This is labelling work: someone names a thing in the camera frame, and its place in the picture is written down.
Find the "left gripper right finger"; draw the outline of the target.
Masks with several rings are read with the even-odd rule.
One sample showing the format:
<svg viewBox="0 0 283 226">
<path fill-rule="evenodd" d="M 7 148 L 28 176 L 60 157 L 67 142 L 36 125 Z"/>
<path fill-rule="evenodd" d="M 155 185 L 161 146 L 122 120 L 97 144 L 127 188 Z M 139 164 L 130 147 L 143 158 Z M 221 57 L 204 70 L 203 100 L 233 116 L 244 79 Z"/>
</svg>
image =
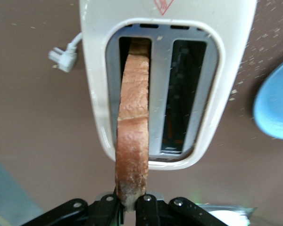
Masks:
<svg viewBox="0 0 283 226">
<path fill-rule="evenodd" d="M 176 197 L 169 203 L 146 194 L 136 202 L 137 226 L 246 226 L 248 219 L 232 210 L 206 211 L 192 201 Z"/>
</svg>

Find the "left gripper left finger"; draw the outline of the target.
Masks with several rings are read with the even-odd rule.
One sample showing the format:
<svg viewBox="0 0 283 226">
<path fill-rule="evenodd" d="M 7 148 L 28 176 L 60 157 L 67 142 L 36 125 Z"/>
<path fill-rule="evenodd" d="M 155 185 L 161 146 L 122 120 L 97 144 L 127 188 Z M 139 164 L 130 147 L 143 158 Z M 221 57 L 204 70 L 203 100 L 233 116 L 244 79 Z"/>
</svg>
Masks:
<svg viewBox="0 0 283 226">
<path fill-rule="evenodd" d="M 120 202 L 113 194 L 94 203 L 72 199 L 24 223 L 25 226 L 119 226 Z"/>
</svg>

